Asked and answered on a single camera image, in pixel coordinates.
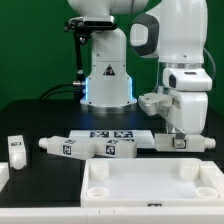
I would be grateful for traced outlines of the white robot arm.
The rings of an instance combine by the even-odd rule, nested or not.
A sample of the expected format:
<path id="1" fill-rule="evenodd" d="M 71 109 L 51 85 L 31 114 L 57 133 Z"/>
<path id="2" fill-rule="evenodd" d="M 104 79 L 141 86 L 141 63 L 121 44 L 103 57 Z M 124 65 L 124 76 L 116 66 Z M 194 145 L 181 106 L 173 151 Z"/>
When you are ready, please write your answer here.
<path id="1" fill-rule="evenodd" d="M 206 0 L 162 0 L 140 13 L 130 36 L 115 29 L 115 14 L 141 11 L 149 0 L 68 0 L 79 14 L 69 24 L 92 36 L 92 71 L 86 78 L 82 107 L 97 112 L 122 110 L 133 104 L 166 121 L 165 134 L 155 136 L 159 151 L 204 151 L 216 141 L 202 135 L 212 79 L 203 68 L 207 35 Z M 126 43 L 137 55 L 158 60 L 155 90 L 132 97 L 126 73 Z"/>

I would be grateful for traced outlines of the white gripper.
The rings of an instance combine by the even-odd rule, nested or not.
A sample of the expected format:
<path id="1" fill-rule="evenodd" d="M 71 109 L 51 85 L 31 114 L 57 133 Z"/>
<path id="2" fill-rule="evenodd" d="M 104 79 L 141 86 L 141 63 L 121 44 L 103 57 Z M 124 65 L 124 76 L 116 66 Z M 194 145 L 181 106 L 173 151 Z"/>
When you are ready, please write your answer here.
<path id="1" fill-rule="evenodd" d="M 158 114 L 166 120 L 168 126 L 182 132 L 174 135 L 173 146 L 185 149 L 185 134 L 201 134 L 205 127 L 208 96 L 205 92 L 171 90 L 163 97 L 157 104 Z"/>

